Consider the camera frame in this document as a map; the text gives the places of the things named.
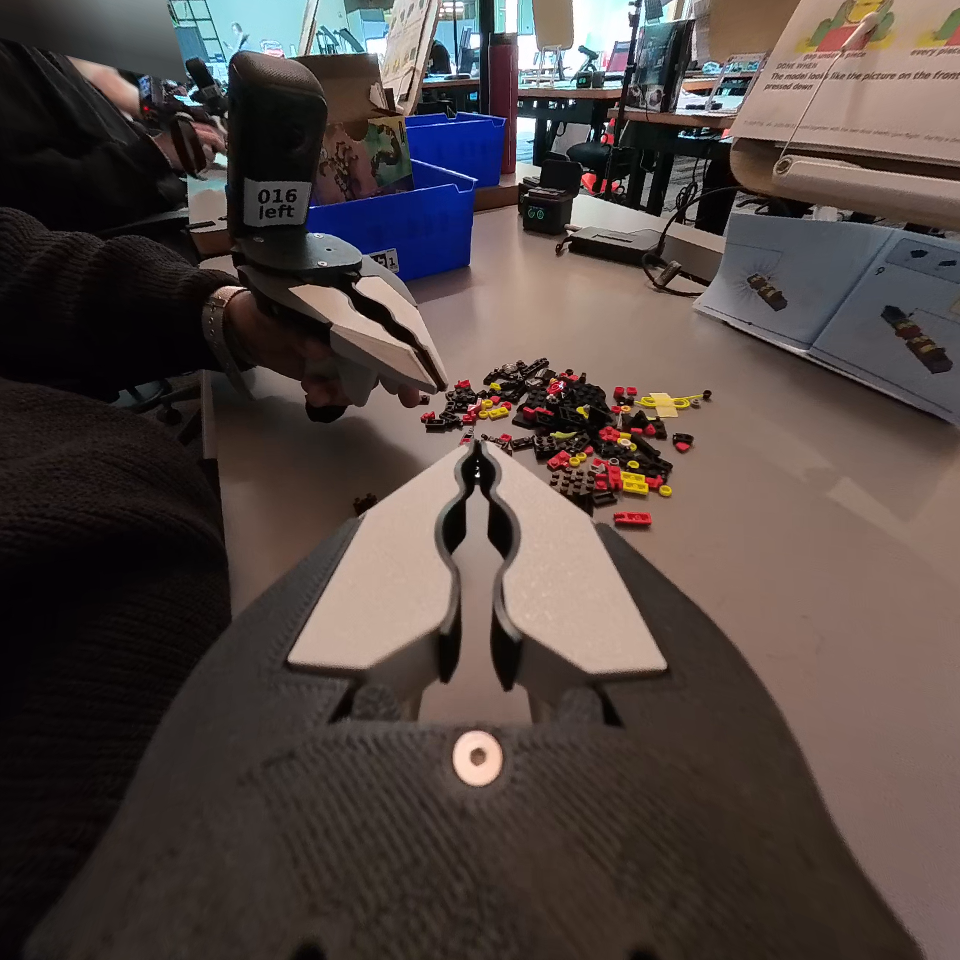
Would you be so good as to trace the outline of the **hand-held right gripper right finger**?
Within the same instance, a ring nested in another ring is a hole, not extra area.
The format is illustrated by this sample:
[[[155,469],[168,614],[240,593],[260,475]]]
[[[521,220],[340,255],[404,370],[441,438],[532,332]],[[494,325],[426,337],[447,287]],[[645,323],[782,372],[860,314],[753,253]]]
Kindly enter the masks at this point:
[[[480,443],[486,535],[500,556],[490,652],[534,723],[570,690],[665,675],[668,664],[601,533],[584,511],[502,449]]]

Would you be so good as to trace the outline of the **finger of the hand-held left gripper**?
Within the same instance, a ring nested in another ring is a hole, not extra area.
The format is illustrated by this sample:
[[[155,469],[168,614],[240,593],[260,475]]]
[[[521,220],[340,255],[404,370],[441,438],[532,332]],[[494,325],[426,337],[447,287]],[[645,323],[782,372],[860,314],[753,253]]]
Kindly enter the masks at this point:
[[[430,394],[443,391],[443,385],[424,383],[423,371],[410,350],[383,337],[384,331],[363,317],[345,294],[326,296],[326,318],[329,344],[346,394],[370,394],[379,381],[391,389],[410,386]]]
[[[450,383],[420,307],[394,272],[375,258],[363,255],[359,273],[352,282],[352,301],[363,317],[384,331],[383,337],[410,351],[422,370],[423,383]]]

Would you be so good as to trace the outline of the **pile of lego pieces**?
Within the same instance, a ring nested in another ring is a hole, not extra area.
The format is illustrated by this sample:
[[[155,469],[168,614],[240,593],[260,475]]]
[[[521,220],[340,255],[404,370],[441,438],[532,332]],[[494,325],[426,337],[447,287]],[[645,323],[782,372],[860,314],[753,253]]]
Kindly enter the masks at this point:
[[[622,502],[672,498],[667,455],[694,447],[690,432],[669,422],[713,400],[712,390],[606,391],[585,372],[554,369],[541,357],[496,366],[476,385],[462,378],[437,396],[422,391],[419,418],[427,433],[457,432],[461,446],[480,441],[508,455],[532,453],[551,489],[589,515],[644,512]]]

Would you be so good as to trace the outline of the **person's left hand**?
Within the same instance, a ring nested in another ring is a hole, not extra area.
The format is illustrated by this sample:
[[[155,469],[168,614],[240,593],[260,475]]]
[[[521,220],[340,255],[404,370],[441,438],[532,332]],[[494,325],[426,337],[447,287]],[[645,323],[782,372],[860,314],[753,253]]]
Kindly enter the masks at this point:
[[[330,347],[295,324],[262,313],[253,293],[234,292],[222,319],[246,360],[298,381],[309,406],[350,406],[341,381],[321,371],[333,359]]]

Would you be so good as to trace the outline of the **brown cardboard box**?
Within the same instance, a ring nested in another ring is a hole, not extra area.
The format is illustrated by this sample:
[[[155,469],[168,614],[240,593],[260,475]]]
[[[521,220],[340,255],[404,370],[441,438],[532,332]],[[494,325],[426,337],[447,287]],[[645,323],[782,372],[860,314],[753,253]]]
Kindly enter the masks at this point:
[[[310,54],[294,61],[320,83],[329,126],[396,115],[376,54]]]

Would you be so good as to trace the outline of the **black charging case green lights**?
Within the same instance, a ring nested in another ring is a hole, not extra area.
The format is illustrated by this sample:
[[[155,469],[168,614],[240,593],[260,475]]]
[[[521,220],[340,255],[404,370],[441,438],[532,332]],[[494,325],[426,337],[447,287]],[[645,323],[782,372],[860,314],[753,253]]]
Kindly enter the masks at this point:
[[[572,224],[577,194],[543,186],[530,186],[518,200],[523,232],[544,236],[563,236]]]

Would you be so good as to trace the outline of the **black flat device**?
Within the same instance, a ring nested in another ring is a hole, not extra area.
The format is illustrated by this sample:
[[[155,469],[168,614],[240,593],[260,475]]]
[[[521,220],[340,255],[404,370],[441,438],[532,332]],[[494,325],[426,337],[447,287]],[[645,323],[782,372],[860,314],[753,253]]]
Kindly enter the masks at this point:
[[[661,232],[649,228],[619,231],[583,226],[568,234],[565,250],[571,254],[637,268],[659,267],[666,263]]]

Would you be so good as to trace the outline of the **black vertical pole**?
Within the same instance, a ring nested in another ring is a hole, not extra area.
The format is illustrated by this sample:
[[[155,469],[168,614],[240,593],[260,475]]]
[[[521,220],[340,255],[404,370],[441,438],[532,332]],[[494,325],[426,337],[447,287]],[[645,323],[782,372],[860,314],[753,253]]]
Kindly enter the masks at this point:
[[[496,1],[478,1],[477,18],[479,32],[479,113],[493,115],[492,110],[492,47],[496,32]]]

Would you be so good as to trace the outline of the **black office chair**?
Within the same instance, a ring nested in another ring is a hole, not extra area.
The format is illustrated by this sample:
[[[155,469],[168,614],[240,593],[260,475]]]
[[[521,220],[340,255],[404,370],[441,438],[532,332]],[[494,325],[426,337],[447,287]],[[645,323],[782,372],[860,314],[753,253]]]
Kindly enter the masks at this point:
[[[621,193],[630,175],[632,152],[616,147],[615,133],[616,122],[610,119],[600,133],[567,150],[570,162],[581,167],[581,189],[594,197],[604,195],[607,188],[612,196]]]

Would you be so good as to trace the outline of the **grey flat box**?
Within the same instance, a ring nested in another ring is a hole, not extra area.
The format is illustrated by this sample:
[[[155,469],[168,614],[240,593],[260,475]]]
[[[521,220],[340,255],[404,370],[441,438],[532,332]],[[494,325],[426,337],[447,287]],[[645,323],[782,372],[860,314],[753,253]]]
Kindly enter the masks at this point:
[[[693,282],[709,285],[715,278],[726,247],[726,237],[673,222],[663,242],[661,258],[680,264],[680,273]]]

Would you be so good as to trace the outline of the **white board on easel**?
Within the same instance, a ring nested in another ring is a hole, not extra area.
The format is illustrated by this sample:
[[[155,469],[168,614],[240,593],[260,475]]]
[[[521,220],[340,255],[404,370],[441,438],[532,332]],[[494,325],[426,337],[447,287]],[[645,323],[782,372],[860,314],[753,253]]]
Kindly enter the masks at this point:
[[[573,47],[572,1],[532,1],[538,61],[534,84],[553,87],[561,78],[563,54]]]

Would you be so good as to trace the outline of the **wooden background desk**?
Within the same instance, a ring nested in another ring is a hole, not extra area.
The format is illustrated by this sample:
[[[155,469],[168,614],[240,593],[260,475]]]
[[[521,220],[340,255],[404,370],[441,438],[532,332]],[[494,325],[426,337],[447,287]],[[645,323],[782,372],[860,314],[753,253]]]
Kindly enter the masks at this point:
[[[631,151],[630,174],[623,191],[613,199],[633,210],[652,215],[666,208],[666,194],[678,159],[698,162],[702,174],[723,170],[729,162],[731,141],[726,130],[736,114],[722,109],[680,108],[673,112],[641,111],[621,106],[621,88],[522,85],[517,115],[534,122],[531,163],[566,156],[570,147],[598,135],[612,119],[617,148]]]

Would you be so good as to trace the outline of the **light blue instruction booklet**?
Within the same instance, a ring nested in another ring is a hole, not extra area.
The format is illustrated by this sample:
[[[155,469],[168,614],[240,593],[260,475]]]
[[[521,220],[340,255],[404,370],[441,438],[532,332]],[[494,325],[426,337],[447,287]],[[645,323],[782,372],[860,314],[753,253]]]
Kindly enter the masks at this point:
[[[733,213],[695,308],[959,426],[956,239]]]

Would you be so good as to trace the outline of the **beige sheet holder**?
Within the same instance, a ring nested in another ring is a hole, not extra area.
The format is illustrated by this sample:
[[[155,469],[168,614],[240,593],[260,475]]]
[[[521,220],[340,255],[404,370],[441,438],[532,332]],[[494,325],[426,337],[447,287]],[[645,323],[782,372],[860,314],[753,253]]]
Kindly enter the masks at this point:
[[[744,138],[733,142],[729,163],[738,184],[757,194],[959,230],[956,164],[812,149],[782,153],[772,142]]]

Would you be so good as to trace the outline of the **printed instruction sheet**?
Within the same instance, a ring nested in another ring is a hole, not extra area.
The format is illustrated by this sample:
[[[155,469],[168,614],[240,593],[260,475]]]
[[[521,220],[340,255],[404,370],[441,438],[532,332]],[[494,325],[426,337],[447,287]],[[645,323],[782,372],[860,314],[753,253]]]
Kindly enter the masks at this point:
[[[799,2],[730,133],[958,166],[959,3]]]

